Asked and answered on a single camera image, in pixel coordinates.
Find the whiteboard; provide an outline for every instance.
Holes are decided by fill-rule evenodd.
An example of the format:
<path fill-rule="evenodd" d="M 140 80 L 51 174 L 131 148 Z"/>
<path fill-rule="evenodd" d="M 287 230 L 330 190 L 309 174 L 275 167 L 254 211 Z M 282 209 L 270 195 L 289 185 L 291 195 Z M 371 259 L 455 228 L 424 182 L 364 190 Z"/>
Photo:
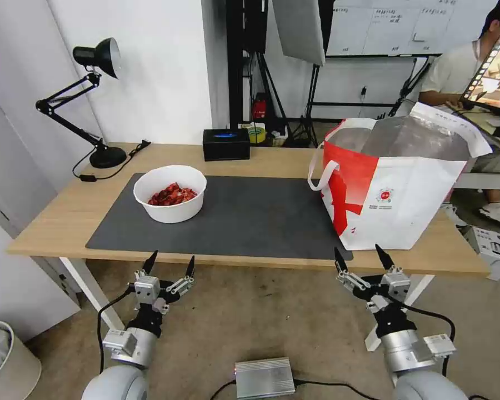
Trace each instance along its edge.
<path fill-rule="evenodd" d="M 439 54 L 477 39 L 498 0 L 336 0 L 327 56 Z"/>

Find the black desk lamp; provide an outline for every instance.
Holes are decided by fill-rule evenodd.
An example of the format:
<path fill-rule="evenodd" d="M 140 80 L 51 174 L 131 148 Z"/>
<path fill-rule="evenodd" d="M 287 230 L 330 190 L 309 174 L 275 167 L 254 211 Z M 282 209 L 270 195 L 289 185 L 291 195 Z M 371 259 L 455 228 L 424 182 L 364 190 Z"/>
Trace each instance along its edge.
<path fill-rule="evenodd" d="M 89 161 L 94 168 L 115 167 L 126 160 L 126 152 L 123 149 L 119 147 L 106 146 L 103 143 L 102 138 L 95 137 L 83 129 L 78 128 L 73 123 L 56 114 L 56 109 L 98 87 L 100 83 L 100 76 L 102 75 L 95 71 L 95 67 L 99 67 L 106 74 L 118 79 L 116 71 L 120 69 L 120 53 L 118 51 L 117 42 L 114 38 L 107 38 L 101 41 L 94 48 L 74 47 L 72 57 L 78 64 L 83 65 L 89 73 L 79 81 L 67 86 L 65 89 L 51 95 L 50 97 L 39 100 L 35 103 L 35 107 L 37 110 L 60 123 L 65 128 L 70 129 L 76 135 L 85 139 L 96 148 L 96 151 L 91 154 L 89 158 Z M 71 96 L 59 97 L 85 81 L 89 81 L 91 83 L 88 88 L 83 89 Z"/>

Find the lamp arm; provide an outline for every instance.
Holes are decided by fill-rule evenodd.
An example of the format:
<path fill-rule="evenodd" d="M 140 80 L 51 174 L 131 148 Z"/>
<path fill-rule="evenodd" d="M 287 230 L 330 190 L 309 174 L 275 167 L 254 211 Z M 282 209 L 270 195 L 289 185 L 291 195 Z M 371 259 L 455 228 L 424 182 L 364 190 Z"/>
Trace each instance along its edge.
<path fill-rule="evenodd" d="M 89 81 L 91 83 L 91 86 L 88 88 L 85 88 L 84 90 L 73 94 L 71 96 L 66 96 L 66 97 L 58 97 L 66 92 L 68 92 L 70 89 L 82 84 L 85 81 Z M 35 107 L 37 108 L 38 111 L 43 113 L 44 115 L 52 118 L 54 121 L 58 122 L 68 130 L 74 132 L 76 135 L 80 136 L 82 139 L 86 140 L 93 146 L 95 146 L 97 149 L 98 148 L 107 148 L 105 144 L 103 144 L 102 139 L 95 139 L 92 137 L 89 133 L 84 131 L 81 128 L 78 128 L 76 125 L 74 125 L 72 122 L 66 120 L 65 118 L 61 117 L 60 115 L 56 114 L 56 108 L 61 107 L 62 105 L 74 100 L 75 98 L 82 96 L 83 94 L 91 91 L 92 89 L 98 87 L 100 83 L 100 74 L 96 72 L 90 72 L 89 74 L 85 75 L 82 79 L 74 82 L 72 85 L 67 86 L 65 89 L 60 90 L 59 92 L 51 95 L 50 97 L 47 97 L 45 99 L 39 100 L 35 103 Z"/>

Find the red food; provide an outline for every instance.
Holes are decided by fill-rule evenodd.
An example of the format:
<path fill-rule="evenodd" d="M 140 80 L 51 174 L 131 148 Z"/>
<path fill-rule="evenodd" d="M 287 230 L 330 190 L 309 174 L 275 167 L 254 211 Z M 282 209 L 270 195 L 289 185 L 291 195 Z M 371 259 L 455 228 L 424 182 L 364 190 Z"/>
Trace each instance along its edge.
<path fill-rule="evenodd" d="M 181 188 L 176 182 L 171 183 L 159 193 L 155 193 L 148 204 L 151 206 L 173 206 L 196 197 L 193 189 Z"/>

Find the logo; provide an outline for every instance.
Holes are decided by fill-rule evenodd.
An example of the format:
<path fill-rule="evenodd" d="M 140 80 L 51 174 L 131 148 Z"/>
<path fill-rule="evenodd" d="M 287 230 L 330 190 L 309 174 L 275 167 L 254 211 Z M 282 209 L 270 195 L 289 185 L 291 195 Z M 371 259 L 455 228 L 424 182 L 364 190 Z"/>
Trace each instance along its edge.
<path fill-rule="evenodd" d="M 393 191 L 393 189 L 389 188 L 381 189 L 378 193 L 378 196 L 376 197 L 376 200 L 379 203 L 390 203 L 393 199 Z"/>

